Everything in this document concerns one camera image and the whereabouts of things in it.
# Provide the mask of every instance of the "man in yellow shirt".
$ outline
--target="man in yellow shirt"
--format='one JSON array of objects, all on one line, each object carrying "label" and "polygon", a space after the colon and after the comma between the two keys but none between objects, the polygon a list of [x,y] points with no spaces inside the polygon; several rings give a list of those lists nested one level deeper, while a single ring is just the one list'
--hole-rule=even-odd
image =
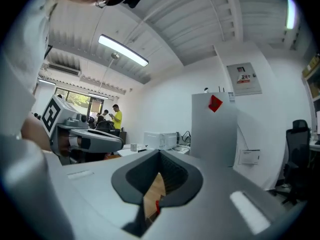
[{"label": "man in yellow shirt", "polygon": [[114,123],[114,128],[121,129],[121,122],[122,122],[122,112],[119,109],[119,106],[117,104],[112,106],[115,115],[109,114],[109,116],[112,118],[112,122]]}]

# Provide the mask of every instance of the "yellow shirt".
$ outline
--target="yellow shirt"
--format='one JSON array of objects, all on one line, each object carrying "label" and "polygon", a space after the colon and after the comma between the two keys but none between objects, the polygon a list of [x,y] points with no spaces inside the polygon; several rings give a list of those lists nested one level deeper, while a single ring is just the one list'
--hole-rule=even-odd
[{"label": "yellow shirt", "polygon": [[118,111],[117,113],[115,113],[114,117],[116,119],[120,120],[119,122],[117,122],[116,120],[112,119],[112,122],[114,122],[114,128],[121,129],[122,112]]}]

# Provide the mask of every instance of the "ceiling light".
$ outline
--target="ceiling light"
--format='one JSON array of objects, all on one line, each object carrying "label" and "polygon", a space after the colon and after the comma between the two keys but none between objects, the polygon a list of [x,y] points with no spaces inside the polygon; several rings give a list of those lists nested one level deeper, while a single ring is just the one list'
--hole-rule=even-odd
[{"label": "ceiling light", "polygon": [[104,46],[107,46],[118,53],[121,53],[125,56],[127,56],[129,59],[135,61],[136,63],[140,64],[141,66],[145,67],[149,64],[149,61],[147,61],[145,58],[131,50],[130,48],[126,47],[122,43],[119,43],[118,41],[102,34],[99,37],[98,42]]},{"label": "ceiling light", "polygon": [[49,84],[49,85],[53,85],[53,86],[56,85],[54,82],[49,82],[49,81],[42,80],[42,79],[39,79],[39,78],[38,78],[38,80],[39,80],[39,82],[46,83],[46,84]]},{"label": "ceiling light", "polygon": [[293,0],[288,0],[287,16],[286,16],[286,28],[292,30],[295,26],[296,19],[296,5]]},{"label": "ceiling light", "polygon": [[90,96],[96,97],[96,98],[100,98],[100,99],[109,99],[108,97],[104,97],[104,96],[100,96],[100,95],[96,95],[94,93],[89,93]]}]

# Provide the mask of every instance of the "window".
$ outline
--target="window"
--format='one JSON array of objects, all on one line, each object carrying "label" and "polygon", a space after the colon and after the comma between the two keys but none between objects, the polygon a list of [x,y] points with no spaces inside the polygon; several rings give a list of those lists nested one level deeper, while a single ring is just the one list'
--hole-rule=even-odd
[{"label": "window", "polygon": [[68,91],[60,88],[55,89],[55,95],[59,95],[59,94],[62,96],[62,99],[66,100]]},{"label": "window", "polygon": [[69,95],[67,96],[66,101],[75,106],[88,109],[90,97],[69,91]]},{"label": "window", "polygon": [[60,88],[55,89],[55,95],[61,95],[62,98],[67,101],[74,109],[83,115],[87,115],[90,98],[89,96],[82,95],[69,90]]}]

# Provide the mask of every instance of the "ceiling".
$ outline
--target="ceiling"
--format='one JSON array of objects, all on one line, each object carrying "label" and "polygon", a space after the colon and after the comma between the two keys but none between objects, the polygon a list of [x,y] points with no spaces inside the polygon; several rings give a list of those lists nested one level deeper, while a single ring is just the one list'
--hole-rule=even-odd
[{"label": "ceiling", "polygon": [[[81,82],[102,81],[128,92],[172,66],[186,66],[216,56],[214,45],[230,40],[254,40],[281,47],[286,38],[287,0],[141,0],[127,5],[85,6],[61,1],[50,20],[47,63],[77,68],[80,77],[48,69],[42,76],[111,96]],[[112,49],[98,44],[107,35],[149,61],[142,67],[120,54],[111,63]]]}]

